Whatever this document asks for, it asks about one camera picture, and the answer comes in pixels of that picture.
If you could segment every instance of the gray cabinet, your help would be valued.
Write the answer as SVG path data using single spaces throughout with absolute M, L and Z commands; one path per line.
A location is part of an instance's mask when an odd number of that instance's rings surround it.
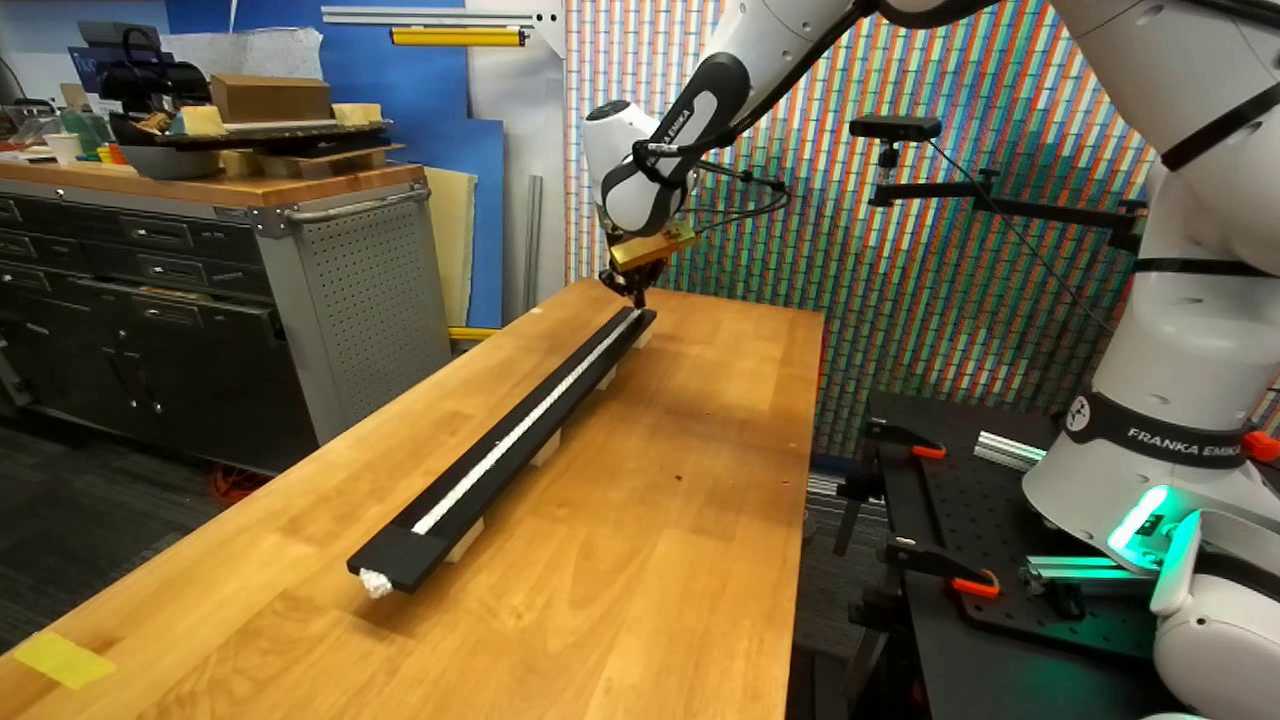
M 0 387 L 278 473 L 447 361 L 424 188 L 201 208 L 0 185 Z

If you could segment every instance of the cabinet drawer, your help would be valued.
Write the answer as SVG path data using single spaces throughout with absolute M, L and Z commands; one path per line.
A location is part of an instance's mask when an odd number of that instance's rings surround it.
M 27 256 L 35 256 L 35 250 L 27 244 L 25 233 L 5 233 L 0 227 L 0 256 L 27 262 Z
M 190 225 L 190 238 L 201 256 L 255 266 L 255 241 L 249 227 Z
M 266 281 L 255 267 L 235 267 L 235 266 L 204 266 L 204 281 L 210 297 L 260 297 L 266 301 Z
M 35 251 L 40 266 L 87 267 L 87 251 L 84 251 L 84 244 L 70 241 L 70 238 L 27 233 L 27 244 L 30 244 L 30 251 Z
M 20 225 L 20 222 L 25 222 L 25 213 L 14 208 L 14 201 L 0 195 L 0 225 Z
M 0 266 L 0 287 L 13 287 L 13 294 L 48 294 L 48 281 L 43 281 L 43 272 L 35 272 L 35 267 Z
M 190 227 L 175 222 L 121 217 L 121 227 L 133 244 L 190 250 Z
M 197 305 L 166 305 L 166 301 L 147 301 L 147 297 L 136 297 L 136 315 L 147 325 L 166 325 L 166 329 L 201 329 L 204 325 Z
M 136 250 L 127 244 L 93 244 L 93 272 L 106 281 L 140 281 Z
M 209 287 L 204 266 L 197 266 L 197 262 L 140 251 L 136 267 L 140 267 L 143 284 L 156 284 L 156 287 L 185 287 L 185 294 Z

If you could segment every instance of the green light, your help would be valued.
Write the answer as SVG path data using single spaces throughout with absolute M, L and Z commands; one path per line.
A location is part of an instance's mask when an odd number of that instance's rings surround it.
M 1164 565 L 1182 570 L 1201 557 L 1201 511 L 1174 523 Z
M 1164 485 L 1146 490 L 1146 493 L 1130 506 L 1130 511 L 1115 523 L 1115 534 L 1106 538 L 1106 543 L 1111 543 L 1118 557 L 1127 557 L 1124 549 L 1127 549 L 1130 534 L 1145 527 L 1146 515 L 1151 515 L 1164 500 L 1168 500 L 1168 490 L 1164 490 Z

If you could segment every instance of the wooden table top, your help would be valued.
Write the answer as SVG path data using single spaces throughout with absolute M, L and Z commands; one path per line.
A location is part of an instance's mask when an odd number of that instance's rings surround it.
M 562 287 L 105 589 L 40 632 L 70 643 L 48 674 L 0 660 L 0 717 L 782 717 L 808 312 L 651 294 L 651 341 L 461 565 L 388 599 L 345 574 L 614 309 Z
M 328 201 L 345 191 L 370 191 L 394 185 L 421 185 L 424 170 L 370 170 L 322 180 L 147 180 L 125 164 L 0 164 L 0 188 L 77 188 L 77 191 L 116 191 L 140 201 L 180 201 L 209 208 L 289 208 L 306 201 Z

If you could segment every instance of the wall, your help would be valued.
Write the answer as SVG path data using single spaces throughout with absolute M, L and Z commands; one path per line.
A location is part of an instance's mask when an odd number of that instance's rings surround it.
M 573 125 L 613 95 L 661 114 L 715 18 L 704 0 L 576 0 Z M 1099 233 L 992 222 L 959 201 L 866 208 L 874 146 L 843 134 L 866 114 L 940 118 L 940 147 L 969 170 L 999 170 L 999 191 L 1019 201 L 1115 208 L 1141 195 L 1146 174 L 1145 146 L 1099 95 L 1046 0 L 999 5 L 935 33 L 864 21 L 718 154 L 789 180 L 793 208 L 735 227 L 697 217 L 698 244 L 663 284 L 827 315 L 824 458 L 854 447 L 871 392 L 1064 409 L 1106 336 L 1127 256 L 1106 251 Z M 593 278 L 605 244 L 576 146 L 569 170 L 569 278 Z M 955 180 L 955 170 L 903 147 L 901 180 Z M 748 195 L 698 180 L 697 203 L 743 208 Z

